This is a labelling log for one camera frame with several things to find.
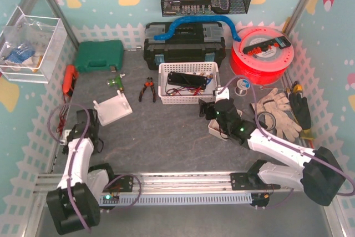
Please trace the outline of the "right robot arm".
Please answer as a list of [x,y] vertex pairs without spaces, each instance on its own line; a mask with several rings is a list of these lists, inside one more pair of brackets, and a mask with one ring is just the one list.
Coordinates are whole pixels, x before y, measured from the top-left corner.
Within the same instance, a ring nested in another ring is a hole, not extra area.
[[346,178],[333,153],[319,147],[314,150],[277,137],[259,122],[241,118],[233,99],[221,97],[215,101],[198,101],[200,116],[216,120],[226,139],[281,162],[272,164],[258,160],[248,171],[253,188],[262,184],[287,186],[303,192],[315,203],[329,206]]

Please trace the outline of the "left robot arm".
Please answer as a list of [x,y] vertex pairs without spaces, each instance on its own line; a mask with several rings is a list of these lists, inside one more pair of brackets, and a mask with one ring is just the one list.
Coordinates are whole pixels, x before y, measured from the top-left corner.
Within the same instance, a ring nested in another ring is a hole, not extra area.
[[91,167],[91,156],[103,150],[98,137],[99,120],[96,110],[77,111],[77,123],[67,136],[64,149],[67,162],[56,189],[47,193],[46,202],[59,235],[90,230],[100,223],[99,202],[102,193],[133,189],[132,175],[115,175],[108,163]]

